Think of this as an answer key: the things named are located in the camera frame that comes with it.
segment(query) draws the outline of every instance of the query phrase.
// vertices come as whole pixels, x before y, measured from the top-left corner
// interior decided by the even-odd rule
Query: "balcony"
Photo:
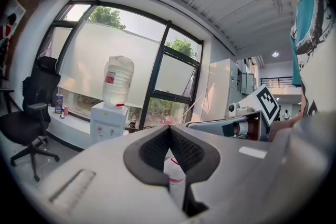
[[[273,95],[301,95],[301,87],[292,85],[292,79],[293,77],[261,78],[260,85],[265,84]]]

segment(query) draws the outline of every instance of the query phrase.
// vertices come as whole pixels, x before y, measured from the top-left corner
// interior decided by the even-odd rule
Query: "white water cooler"
[[[126,106],[109,108],[104,103],[96,104],[91,109],[92,143],[122,136],[128,108]]]

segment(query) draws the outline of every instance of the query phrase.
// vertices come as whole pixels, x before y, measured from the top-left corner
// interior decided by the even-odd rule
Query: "small box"
[[[62,114],[63,95],[57,94],[55,99],[55,113]]]

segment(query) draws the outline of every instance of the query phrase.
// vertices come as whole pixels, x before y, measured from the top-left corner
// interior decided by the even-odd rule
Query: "cable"
[[[186,113],[188,113],[188,111],[193,108],[193,106],[196,104],[196,102],[199,100],[199,98],[201,98],[203,93],[204,92],[201,93],[201,95],[197,98],[197,100],[191,105],[191,107],[177,121],[180,121],[180,119],[183,119],[183,117],[186,115]]]
[[[40,172],[40,174],[41,174],[41,178],[40,178],[40,181],[39,182],[37,182],[37,184],[34,186],[34,188],[35,187],[37,187],[37,185],[38,184],[40,184],[40,182],[42,181],[42,168],[44,167],[44,166],[46,166],[47,164],[49,164],[49,163],[56,163],[56,162],[53,162],[53,161],[51,161],[51,162],[46,162],[44,165],[42,165],[40,168],[39,168],[39,172]]]

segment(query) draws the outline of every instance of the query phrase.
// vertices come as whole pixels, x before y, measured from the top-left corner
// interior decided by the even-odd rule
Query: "railing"
[[[263,78],[260,79],[260,84],[266,84],[269,88],[296,88],[296,86],[292,85],[292,79],[293,77]]]

